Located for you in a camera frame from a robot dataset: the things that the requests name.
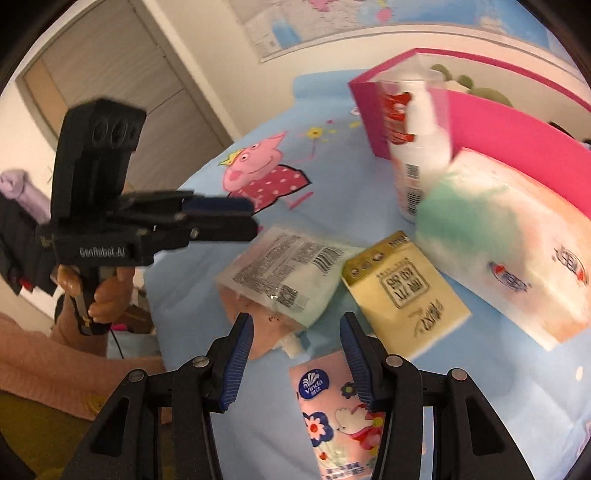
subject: green plush toy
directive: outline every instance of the green plush toy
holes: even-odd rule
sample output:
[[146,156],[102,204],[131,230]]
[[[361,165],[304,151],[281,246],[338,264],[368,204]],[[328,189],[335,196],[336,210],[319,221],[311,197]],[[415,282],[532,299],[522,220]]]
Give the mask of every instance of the green plush toy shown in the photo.
[[513,104],[505,95],[503,95],[501,92],[497,90],[493,90],[492,88],[473,88],[468,93],[470,95],[485,98],[487,100],[492,100],[493,102],[513,107]]
[[437,70],[438,72],[441,72],[443,74],[443,77],[445,79],[446,82],[449,82],[450,80],[452,80],[452,74],[449,72],[449,70],[444,66],[441,65],[440,63],[437,63],[435,65],[431,66],[432,70]]
[[469,90],[472,90],[474,88],[474,80],[472,80],[468,75],[460,75],[456,79],[456,82]]

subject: peppa pig print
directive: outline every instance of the peppa pig print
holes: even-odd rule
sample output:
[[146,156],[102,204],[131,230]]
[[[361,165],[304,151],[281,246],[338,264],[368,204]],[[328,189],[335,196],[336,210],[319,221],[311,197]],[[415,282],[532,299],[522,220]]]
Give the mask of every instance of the peppa pig print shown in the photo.
[[255,213],[311,183],[303,171],[281,164],[283,153],[277,147],[285,134],[234,152],[220,163],[228,167],[222,180],[228,196],[249,199],[255,206]]

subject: white bottle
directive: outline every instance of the white bottle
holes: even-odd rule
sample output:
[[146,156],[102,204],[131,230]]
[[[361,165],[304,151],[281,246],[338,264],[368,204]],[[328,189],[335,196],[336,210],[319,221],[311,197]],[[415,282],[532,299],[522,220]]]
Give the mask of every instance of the white bottle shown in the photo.
[[[382,93],[387,98],[384,113],[398,206],[402,216],[413,223],[418,204],[445,173],[452,158],[449,133],[437,123],[429,92],[437,91],[438,80],[443,83],[441,74],[434,70],[422,74],[391,72],[380,78]],[[389,95],[388,89],[394,88],[397,94]]]

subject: vinda logo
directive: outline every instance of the vinda logo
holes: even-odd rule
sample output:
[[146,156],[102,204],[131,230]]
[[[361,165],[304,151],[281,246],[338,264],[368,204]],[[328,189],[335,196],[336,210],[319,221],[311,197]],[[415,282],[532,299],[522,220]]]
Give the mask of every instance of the vinda logo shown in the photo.
[[329,385],[329,376],[326,372],[320,368],[315,368],[314,370],[306,372],[304,376],[301,377],[298,391],[300,397],[304,400],[312,400],[312,398],[320,394],[320,392],[328,389]]

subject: camera lens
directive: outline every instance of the camera lens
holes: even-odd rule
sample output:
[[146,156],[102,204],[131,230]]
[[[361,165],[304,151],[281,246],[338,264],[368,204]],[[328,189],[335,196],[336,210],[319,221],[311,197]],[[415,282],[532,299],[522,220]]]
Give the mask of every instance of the camera lens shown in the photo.
[[102,142],[107,136],[109,130],[109,122],[106,119],[99,120],[92,131],[92,142],[96,145]]
[[125,133],[127,132],[127,122],[125,120],[118,120],[113,131],[111,132],[111,146],[118,147],[123,143],[125,139]]
[[140,128],[138,124],[131,125],[131,127],[129,128],[129,139],[137,140],[139,137],[139,130]]

